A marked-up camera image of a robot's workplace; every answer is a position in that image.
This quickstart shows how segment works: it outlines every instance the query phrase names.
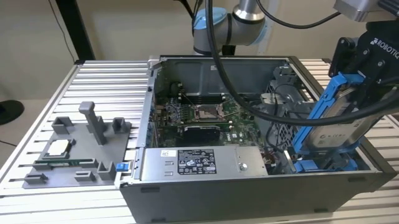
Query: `green circuit board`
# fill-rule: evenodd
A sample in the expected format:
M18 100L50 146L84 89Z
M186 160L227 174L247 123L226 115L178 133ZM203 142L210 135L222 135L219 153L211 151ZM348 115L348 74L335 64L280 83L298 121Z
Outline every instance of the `green circuit board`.
M158 108L158 131L160 147L180 147L186 127L219 127L219 140L184 146L240 146L264 147L260 130L252 115L226 96L219 104L180 104L168 99Z

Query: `blue latch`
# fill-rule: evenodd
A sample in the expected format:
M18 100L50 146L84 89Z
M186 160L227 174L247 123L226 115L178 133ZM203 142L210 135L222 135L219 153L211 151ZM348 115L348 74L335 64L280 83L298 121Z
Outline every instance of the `blue latch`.
M319 171L319 167L312 160L300 160L294 164L294 166L298 173Z
M118 163L116 164L116 171L118 172L127 172L127 171L130 171L130 164L124 163L124 162Z
M226 8L214 7L212 11L214 11L214 14L212 14L214 25L216 25L220 22L223 22L224 18L227 17L227 10L226 10ZM207 14L206 9L199 10L198 17L195 18L195 22L194 22L194 29L199 30L199 29L207 28L206 14Z

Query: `beige wall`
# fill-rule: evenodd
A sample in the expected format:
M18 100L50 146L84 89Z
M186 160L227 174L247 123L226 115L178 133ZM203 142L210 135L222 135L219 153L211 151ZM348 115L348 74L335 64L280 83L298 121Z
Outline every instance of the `beige wall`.
M303 25L331 15L335 0L276 0L276 17L292 24ZM364 23L338 16L323 25L298 30L272 25L272 33L264 54L295 55L299 58L332 58L340 37L358 37L364 33Z
M308 23L332 13L334 0L276 1L280 3L276 16L290 22ZM78 0L78 3L98 59L146 60L150 55L192 53L190 18L178 1ZM238 0L215 0L215 5L228 11L236 3ZM271 30L270 43L260 46L267 47L262 54L316 58L331 57L339 36L355 36L362 25L342 16L311 30L280 26ZM258 46L238 47L240 55L256 53ZM48 1L0 0L0 100L50 98L71 67Z

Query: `black chair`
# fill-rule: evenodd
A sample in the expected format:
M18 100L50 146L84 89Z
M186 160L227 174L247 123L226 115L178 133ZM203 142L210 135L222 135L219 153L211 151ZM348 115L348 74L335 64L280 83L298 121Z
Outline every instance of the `black chair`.
M0 125L12 122L24 112L26 107L16 100L6 100L0 102Z

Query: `power supply label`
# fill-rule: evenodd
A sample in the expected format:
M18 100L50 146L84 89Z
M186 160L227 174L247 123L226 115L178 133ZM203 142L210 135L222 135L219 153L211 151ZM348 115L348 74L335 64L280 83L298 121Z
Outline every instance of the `power supply label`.
M214 149L178 150L178 173L216 174Z

